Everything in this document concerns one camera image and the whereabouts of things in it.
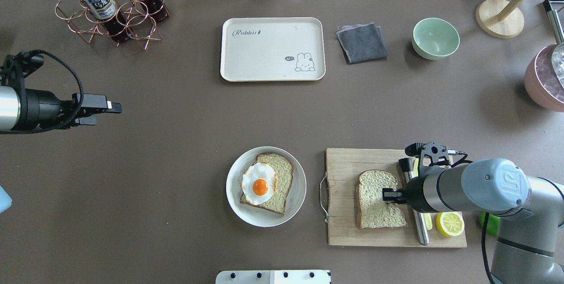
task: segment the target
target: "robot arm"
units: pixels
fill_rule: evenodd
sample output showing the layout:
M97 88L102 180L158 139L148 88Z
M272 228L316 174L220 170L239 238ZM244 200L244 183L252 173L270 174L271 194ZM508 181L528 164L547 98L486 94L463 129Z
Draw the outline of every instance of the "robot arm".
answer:
M39 69L45 54L65 66L75 77L80 93L61 101L52 92L26 89L24 79ZM95 125L94 114L121 113L121 105L104 95L85 94L76 73L48 52L35 50L8 55L0 67L0 134L39 133Z
M554 263L557 229L564 224L564 186L528 177L506 159L485 159L454 168L449 150L433 142L419 144L419 177L383 199L407 203L419 212L486 211L500 217L491 274L496 283L564 283Z

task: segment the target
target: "metal handle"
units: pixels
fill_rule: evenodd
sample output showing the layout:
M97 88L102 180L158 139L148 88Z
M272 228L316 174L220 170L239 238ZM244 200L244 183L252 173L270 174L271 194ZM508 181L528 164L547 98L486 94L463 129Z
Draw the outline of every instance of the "metal handle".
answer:
M564 33L562 33L562 25L560 25L560 18L558 17L558 12L555 10L550 10L546 13L548 15L548 20L554 30L554 38L556 39L556 44L564 43Z
M401 171L403 172L403 178L405 178L405 183L409 183L413 178L413 159L403 158L399 159L398 163L400 165ZM415 216L415 225L417 226L417 235L419 236L419 243L423 246L429 244L429 232L427 232L427 226L425 225L425 220L423 220L423 214L421 212L413 210L413 216Z
M323 199L321 198L321 188L322 188L322 185L323 185L323 181L325 181L327 183L327 188L329 188L329 182L327 181L327 172L325 172L323 179L321 180L321 182L319 182L319 204L321 205L323 212L325 212L325 223L328 224L329 223L329 213L327 212L327 210L323 206Z
M425 220L423 220L423 214L415 210L413 210L413 214L415 215L415 224L417 225L419 243L426 246L429 244L429 232L427 232L427 225L425 224Z

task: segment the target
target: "brown table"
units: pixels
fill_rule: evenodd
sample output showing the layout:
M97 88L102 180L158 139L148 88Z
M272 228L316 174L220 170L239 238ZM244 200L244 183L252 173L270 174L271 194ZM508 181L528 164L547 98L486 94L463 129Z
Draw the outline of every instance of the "brown table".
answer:
M54 16L57 1L0 0L0 55L59 55L86 92L121 102L123 114L101 115L95 127L0 137L0 184L14 200L0 214L2 283L203 284L219 270L309 268L330 269L341 284L486 282L471 213L464 249L329 246L318 206L325 149L435 140L564 182L564 114L536 105L523 86L530 59L554 43L543 0L522 4L524 31L508 41L474 21L484 0L166 0L163 41L146 52L129 42L86 45ZM221 26L233 17L316 17L325 77L224 81ZM425 17L458 29L449 59L413 51L411 30ZM369 22L381 25L389 57L347 65L335 32ZM28 88L60 99L77 91L54 61ZM308 178L300 212L267 229L235 216L225 195L234 160L264 145L292 153Z

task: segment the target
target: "copper wire rack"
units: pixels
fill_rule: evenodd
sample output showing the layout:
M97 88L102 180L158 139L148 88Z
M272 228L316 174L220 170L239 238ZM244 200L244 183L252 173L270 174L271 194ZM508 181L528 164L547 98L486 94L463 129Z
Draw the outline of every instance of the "copper wire rack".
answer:
M168 9L164 4L153 13L147 12L147 5L140 0L114 0L117 12L121 12L125 19L125 23L117 21L123 25L123 29L114 35L110 35L102 25L107 20L96 19L90 9L82 0L59 0L55 7L55 15L67 23L68 29L76 33L86 44L92 44L95 37L106 37L118 47L120 43L113 41L111 38L115 35L127 32L129 38L137 42L137 45L146 50L150 41L161 41L163 36L157 29L157 22L153 19L155 15L163 8Z

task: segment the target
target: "wooden leg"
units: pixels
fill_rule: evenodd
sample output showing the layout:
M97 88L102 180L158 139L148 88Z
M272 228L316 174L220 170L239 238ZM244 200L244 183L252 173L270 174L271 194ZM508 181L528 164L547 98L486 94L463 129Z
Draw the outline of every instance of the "wooden leg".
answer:
M476 9L476 21L486 33L511 39L523 31L523 13L517 8L523 0L486 0Z

